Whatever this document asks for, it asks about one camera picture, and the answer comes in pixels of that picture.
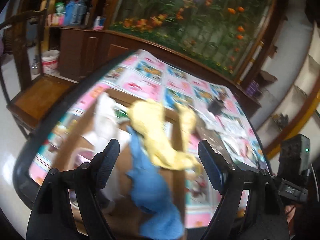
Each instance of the wooden chair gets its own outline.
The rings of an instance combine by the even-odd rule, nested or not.
[[[10,100],[2,69],[0,71],[0,83],[5,100],[7,101],[7,109],[12,113],[17,125],[26,138],[28,135],[24,128],[29,131],[34,130],[53,104],[74,85],[73,82],[43,73],[41,63],[41,37],[44,29],[45,16],[46,10],[26,11],[12,16],[0,24],[0,30],[11,25],[12,52],[21,91]],[[38,19],[36,48],[39,54],[41,73],[32,80],[27,51],[26,24],[28,19],[35,17]]]

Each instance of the plastic bottle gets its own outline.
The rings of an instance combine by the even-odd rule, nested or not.
[[[101,16],[98,15],[98,16],[96,17],[96,20],[94,21],[94,26],[95,26],[95,27],[96,27],[96,26],[99,26],[100,20],[101,20]]]

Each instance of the flower mural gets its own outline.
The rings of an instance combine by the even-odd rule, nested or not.
[[[232,78],[270,3],[122,0],[109,29],[174,49]]]

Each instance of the plastic bucket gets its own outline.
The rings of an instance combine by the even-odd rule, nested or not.
[[[48,50],[42,53],[41,59],[44,73],[52,74],[57,70],[59,53],[60,51],[58,50]]]

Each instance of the cabinet door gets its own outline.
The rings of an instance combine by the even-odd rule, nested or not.
[[[79,81],[83,41],[83,31],[61,30],[59,57],[61,76]]]
[[[82,66],[80,71],[80,79],[88,76],[98,68],[96,57],[101,35],[102,33],[100,32],[86,32],[85,34],[81,50]]]
[[[118,57],[119,55],[125,53],[128,50],[128,48],[119,46],[119,45],[115,45],[115,44],[110,44],[110,48],[108,51],[108,55],[107,55],[107,60],[111,60],[115,57]]]

